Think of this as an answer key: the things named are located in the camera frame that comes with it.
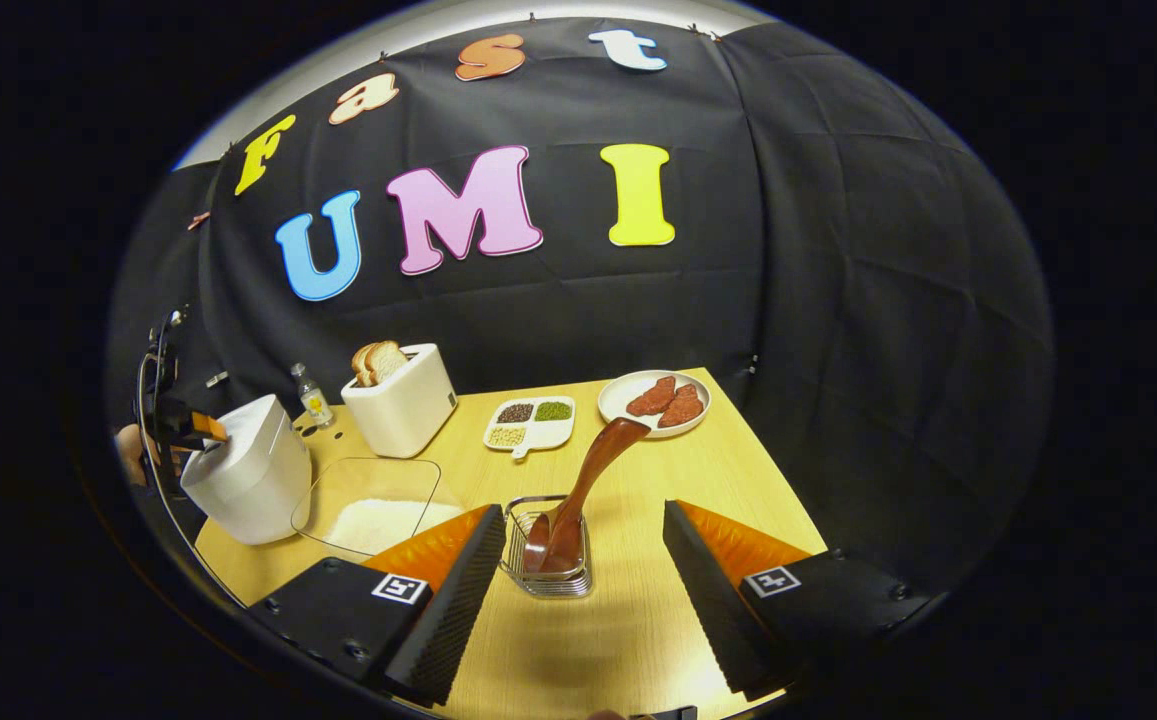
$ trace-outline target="water bottle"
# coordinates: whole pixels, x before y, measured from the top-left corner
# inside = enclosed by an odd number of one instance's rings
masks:
[[[303,407],[312,417],[312,421],[322,428],[334,424],[334,411],[330,410],[330,404],[325,401],[325,394],[320,391],[320,385],[307,376],[307,366],[296,363],[289,369],[294,375],[294,382],[299,383],[299,399],[303,401]]]

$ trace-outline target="person's hand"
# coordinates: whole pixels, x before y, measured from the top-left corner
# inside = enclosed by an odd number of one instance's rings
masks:
[[[143,473],[143,439],[138,425],[125,425],[116,433],[116,451],[125,465],[128,482],[135,486],[147,487],[147,473]]]

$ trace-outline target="beans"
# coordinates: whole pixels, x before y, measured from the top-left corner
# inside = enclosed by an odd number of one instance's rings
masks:
[[[524,441],[524,428],[494,428],[491,429],[491,445],[519,445]]]
[[[502,409],[499,414],[499,423],[523,423],[533,413],[533,405],[528,402],[517,402],[515,405]]]
[[[565,402],[544,402],[538,406],[538,414],[535,420],[568,420],[573,412]]]

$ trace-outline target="brown spoon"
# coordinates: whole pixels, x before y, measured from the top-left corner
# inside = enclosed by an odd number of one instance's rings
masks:
[[[650,434],[650,427],[636,420],[614,418],[594,439],[578,470],[578,482],[560,505],[538,515],[524,544],[523,563],[526,573],[566,573],[578,566],[582,556],[582,502],[591,492],[596,478],[604,473],[610,462],[639,439]]]

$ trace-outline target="metal utensil holder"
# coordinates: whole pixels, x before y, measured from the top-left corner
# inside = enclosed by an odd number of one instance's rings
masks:
[[[583,597],[591,593],[591,537],[587,534],[587,517],[584,515],[578,515],[578,527],[582,528],[582,557],[578,559],[576,568],[565,573],[526,573],[524,571],[524,546],[528,544],[529,528],[533,527],[533,521],[538,519],[538,515],[541,515],[543,510],[550,510],[555,502],[565,498],[566,495],[518,497],[502,510],[509,538],[506,543],[504,557],[499,560],[499,567],[523,592],[532,594],[535,597]],[[537,504],[537,506],[532,509],[521,507],[528,504]]]

